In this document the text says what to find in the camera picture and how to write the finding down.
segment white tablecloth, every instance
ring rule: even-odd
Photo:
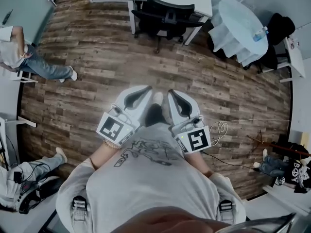
[[[214,43],[214,52],[223,49],[230,58],[235,55],[243,66],[260,59],[268,50],[267,36],[258,42],[253,37],[262,23],[254,13],[235,0],[221,0],[213,7],[209,34]]]

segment black pants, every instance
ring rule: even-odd
[[[150,106],[147,112],[145,124],[146,127],[149,127],[159,122],[167,124],[162,113],[162,107],[157,103],[154,103],[153,105]]]

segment glasses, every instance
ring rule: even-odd
[[[286,233],[289,233],[294,220],[295,214],[292,213],[287,216],[246,221],[223,228],[216,233],[281,233],[286,228]]]

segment office chair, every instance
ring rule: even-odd
[[[179,37],[179,42],[183,42],[183,34],[187,28],[201,27],[204,23],[190,21],[190,16],[194,12],[194,4],[175,5],[161,0],[147,0],[142,3],[136,2],[138,9],[132,10],[132,13],[140,19],[139,31],[136,31],[134,37],[137,38],[140,33],[147,33],[151,37],[157,36],[157,45],[155,53],[160,52],[161,37],[168,40]],[[166,36],[158,35],[160,31],[165,31]]]
[[[264,56],[259,60],[244,67],[248,70],[252,64],[255,64],[259,71],[262,73],[261,65],[277,70],[278,60],[277,58],[285,57],[289,58],[287,53],[276,54],[276,50],[273,46],[278,45],[285,37],[288,37],[295,31],[295,25],[289,17],[283,17],[279,13],[275,13],[267,26],[269,33],[267,34],[268,39],[268,50]]]

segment water bottle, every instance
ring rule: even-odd
[[[266,34],[268,34],[268,28],[267,27],[263,27],[261,30],[259,30],[253,37],[254,41],[260,41],[261,39],[263,39]]]

